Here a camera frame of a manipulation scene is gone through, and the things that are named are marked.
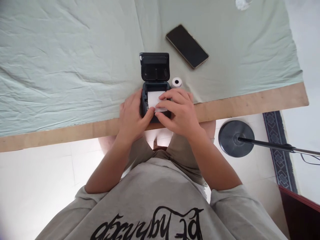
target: cable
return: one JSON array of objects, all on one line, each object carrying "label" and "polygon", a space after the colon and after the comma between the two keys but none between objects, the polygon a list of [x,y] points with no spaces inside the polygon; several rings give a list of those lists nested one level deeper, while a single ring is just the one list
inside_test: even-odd
[{"label": "cable", "polygon": [[303,155],[302,155],[302,154],[303,154],[303,153],[300,153],[301,158],[302,158],[302,160],[303,160],[305,163],[308,163],[308,164],[311,164],[311,165],[320,165],[320,164],[317,164],[317,163],[309,163],[309,162],[306,162],[306,160],[304,160],[304,158],[303,158]]}]

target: wooden table edge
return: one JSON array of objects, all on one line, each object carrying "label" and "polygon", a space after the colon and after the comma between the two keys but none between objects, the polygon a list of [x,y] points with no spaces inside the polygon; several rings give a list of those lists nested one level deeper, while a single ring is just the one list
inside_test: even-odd
[{"label": "wooden table edge", "polygon": [[[262,92],[225,98],[195,105],[199,122],[239,117],[264,112],[308,106],[303,82]],[[163,128],[150,124],[147,130]],[[73,142],[118,133],[118,118],[82,125],[32,132],[0,138],[0,152]]]}]

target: shirt sleeve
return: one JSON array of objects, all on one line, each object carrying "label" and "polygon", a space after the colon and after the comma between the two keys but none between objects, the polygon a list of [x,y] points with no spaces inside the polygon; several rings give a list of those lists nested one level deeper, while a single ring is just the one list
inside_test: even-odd
[{"label": "shirt sleeve", "polygon": [[236,239],[287,239],[243,185],[212,190],[210,206]]},{"label": "shirt sleeve", "polygon": [[65,239],[107,193],[88,194],[84,186],[75,200],[61,210],[42,230],[36,240]]}]

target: black round base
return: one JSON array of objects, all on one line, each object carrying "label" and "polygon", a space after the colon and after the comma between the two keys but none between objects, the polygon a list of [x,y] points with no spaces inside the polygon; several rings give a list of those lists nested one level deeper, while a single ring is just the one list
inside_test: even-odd
[{"label": "black round base", "polygon": [[242,121],[227,122],[219,131],[220,147],[231,157],[244,157],[253,149],[253,144],[240,142],[239,137],[254,140],[252,129]]}]

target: metal pole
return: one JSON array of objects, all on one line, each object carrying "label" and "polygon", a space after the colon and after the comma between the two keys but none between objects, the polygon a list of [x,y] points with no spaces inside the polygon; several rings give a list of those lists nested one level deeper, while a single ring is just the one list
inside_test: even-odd
[{"label": "metal pole", "polygon": [[293,146],[291,146],[289,144],[285,145],[285,144],[262,142],[262,141],[248,139],[248,138],[241,138],[241,137],[239,137],[238,140],[240,142],[251,143],[251,144],[262,146],[262,147],[273,148],[273,149],[287,151],[287,152],[291,152],[291,153],[303,153],[303,154],[308,154],[308,155],[311,155],[311,156],[320,157],[320,152],[315,152],[315,151],[309,151],[309,150],[295,148],[295,147],[293,147]]}]

